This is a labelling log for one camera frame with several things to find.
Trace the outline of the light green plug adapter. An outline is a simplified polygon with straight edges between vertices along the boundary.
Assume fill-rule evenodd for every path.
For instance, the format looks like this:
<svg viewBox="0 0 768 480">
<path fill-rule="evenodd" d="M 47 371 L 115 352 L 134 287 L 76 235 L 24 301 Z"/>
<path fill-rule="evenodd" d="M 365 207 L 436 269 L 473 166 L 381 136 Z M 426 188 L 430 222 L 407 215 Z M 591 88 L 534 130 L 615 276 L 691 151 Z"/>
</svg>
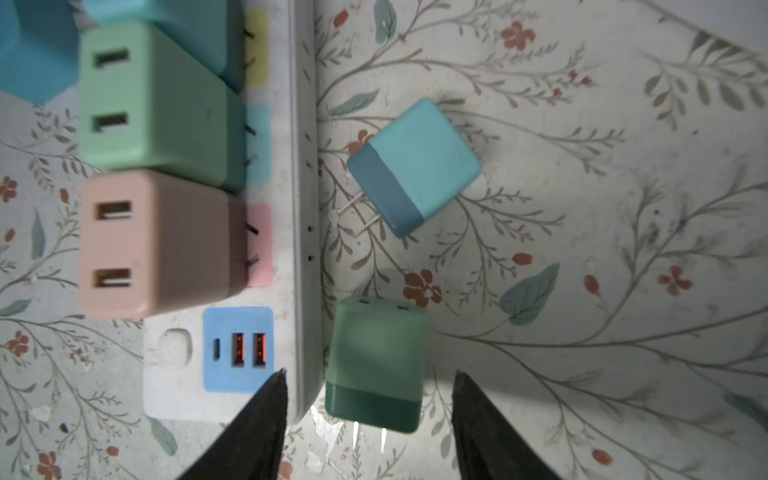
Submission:
<svg viewBox="0 0 768 480">
<path fill-rule="evenodd" d="M 78 113 L 79 154 L 101 170 L 151 169 L 231 193 L 245 186 L 243 100 L 149 23 L 82 36 Z"/>
</svg>

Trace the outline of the pink cube adapter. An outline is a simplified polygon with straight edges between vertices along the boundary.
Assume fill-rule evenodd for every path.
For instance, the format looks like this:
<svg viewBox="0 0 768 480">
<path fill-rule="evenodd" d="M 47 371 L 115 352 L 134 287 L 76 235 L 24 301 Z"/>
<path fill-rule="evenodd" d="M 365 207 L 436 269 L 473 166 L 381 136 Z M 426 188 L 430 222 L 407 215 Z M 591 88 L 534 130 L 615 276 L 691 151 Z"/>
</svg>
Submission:
<svg viewBox="0 0 768 480">
<path fill-rule="evenodd" d="M 240 198 L 139 169 L 88 180 L 81 199 L 84 315 L 142 319 L 222 301 L 245 288 Z"/>
</svg>

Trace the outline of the green two-tone plug adapter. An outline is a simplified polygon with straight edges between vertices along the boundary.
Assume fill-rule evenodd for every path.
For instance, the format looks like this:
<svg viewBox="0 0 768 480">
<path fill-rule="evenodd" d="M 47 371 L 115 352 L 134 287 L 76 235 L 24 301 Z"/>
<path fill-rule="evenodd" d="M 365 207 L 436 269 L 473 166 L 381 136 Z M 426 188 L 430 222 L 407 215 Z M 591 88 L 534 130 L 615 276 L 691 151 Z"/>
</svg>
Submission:
<svg viewBox="0 0 768 480">
<path fill-rule="evenodd" d="M 420 424 L 430 319 L 426 309 L 350 296 L 336 305 L 325 410 L 404 434 Z"/>
</svg>

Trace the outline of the teal two-tone plug adapter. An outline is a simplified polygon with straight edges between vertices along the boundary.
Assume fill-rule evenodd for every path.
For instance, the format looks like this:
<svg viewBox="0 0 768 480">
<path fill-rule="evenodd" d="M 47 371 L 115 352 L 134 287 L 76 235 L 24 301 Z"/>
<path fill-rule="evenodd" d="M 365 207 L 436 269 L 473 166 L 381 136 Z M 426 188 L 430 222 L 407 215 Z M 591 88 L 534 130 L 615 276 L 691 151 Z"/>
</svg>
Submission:
<svg viewBox="0 0 768 480">
<path fill-rule="evenodd" d="M 422 98 L 364 144 L 347 162 L 361 188 L 338 210 L 365 197 L 402 239 L 455 199 L 481 173 L 481 161 L 437 104 Z"/>
</svg>

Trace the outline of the blue power strip with USB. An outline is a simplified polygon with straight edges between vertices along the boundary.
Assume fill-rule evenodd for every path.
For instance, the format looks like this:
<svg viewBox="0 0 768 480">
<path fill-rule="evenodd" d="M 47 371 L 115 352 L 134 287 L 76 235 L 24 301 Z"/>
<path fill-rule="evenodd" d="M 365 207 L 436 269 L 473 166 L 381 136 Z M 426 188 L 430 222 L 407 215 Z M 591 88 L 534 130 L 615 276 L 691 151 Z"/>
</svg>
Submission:
<svg viewBox="0 0 768 480">
<path fill-rule="evenodd" d="M 1 90 L 44 104 L 78 79 L 79 35 L 60 0 L 1 0 Z"/>
</svg>

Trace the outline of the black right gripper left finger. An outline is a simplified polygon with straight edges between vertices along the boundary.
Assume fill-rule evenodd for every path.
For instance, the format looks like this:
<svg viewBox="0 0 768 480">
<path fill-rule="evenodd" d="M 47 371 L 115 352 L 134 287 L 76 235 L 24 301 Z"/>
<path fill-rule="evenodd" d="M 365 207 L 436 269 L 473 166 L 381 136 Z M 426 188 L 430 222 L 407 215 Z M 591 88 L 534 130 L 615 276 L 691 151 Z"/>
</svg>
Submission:
<svg viewBox="0 0 768 480">
<path fill-rule="evenodd" d="M 272 374 L 182 479 L 276 479 L 287 428 L 286 372 Z"/>
</svg>

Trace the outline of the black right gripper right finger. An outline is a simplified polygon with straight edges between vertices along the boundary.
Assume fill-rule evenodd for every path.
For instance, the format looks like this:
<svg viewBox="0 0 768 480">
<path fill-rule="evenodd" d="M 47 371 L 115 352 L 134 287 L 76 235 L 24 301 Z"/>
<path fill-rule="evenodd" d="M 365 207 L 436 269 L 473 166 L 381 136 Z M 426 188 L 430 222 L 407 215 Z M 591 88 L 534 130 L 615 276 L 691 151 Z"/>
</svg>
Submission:
<svg viewBox="0 0 768 480">
<path fill-rule="evenodd" d="M 463 371 L 456 372 L 452 400 L 451 422 L 463 479 L 559 479 Z"/>
</svg>

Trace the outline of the teal cube adapter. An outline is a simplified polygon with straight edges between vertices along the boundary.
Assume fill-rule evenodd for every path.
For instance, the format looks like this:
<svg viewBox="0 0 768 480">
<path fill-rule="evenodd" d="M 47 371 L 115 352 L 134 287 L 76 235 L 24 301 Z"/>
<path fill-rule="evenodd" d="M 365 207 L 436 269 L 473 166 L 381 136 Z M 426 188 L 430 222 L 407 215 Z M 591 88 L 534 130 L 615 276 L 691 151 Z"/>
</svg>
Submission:
<svg viewBox="0 0 768 480">
<path fill-rule="evenodd" d="M 242 3 L 232 0 L 90 0 L 85 12 L 99 25 L 141 20 L 156 26 L 221 78 L 243 89 L 246 30 Z"/>
</svg>

